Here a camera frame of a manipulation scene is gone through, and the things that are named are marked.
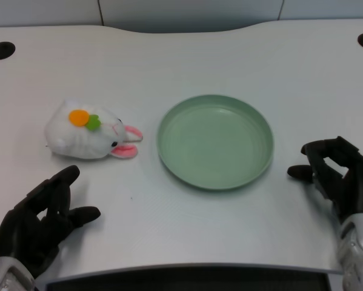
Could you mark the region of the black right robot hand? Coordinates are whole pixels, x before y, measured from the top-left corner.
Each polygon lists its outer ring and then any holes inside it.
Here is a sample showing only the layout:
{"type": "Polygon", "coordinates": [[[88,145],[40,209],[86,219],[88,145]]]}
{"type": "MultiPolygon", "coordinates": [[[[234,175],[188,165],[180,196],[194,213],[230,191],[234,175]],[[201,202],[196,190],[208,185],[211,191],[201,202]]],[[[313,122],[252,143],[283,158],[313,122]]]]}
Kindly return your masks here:
{"type": "Polygon", "coordinates": [[[301,153],[309,164],[289,167],[289,176],[314,184],[332,202],[340,223],[363,213],[363,156],[358,148],[338,136],[305,144],[301,153]]]}

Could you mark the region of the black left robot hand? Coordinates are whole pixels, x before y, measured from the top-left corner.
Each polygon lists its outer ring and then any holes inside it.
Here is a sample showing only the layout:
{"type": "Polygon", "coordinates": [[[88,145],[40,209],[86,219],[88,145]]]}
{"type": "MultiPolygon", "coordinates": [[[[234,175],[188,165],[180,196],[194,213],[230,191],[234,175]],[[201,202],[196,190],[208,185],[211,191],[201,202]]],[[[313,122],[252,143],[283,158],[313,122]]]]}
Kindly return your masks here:
{"type": "Polygon", "coordinates": [[[0,257],[17,259],[37,278],[51,266],[63,240],[100,217],[97,207],[70,208],[70,186],[79,174],[76,165],[61,170],[7,212],[0,225],[0,257]]]}

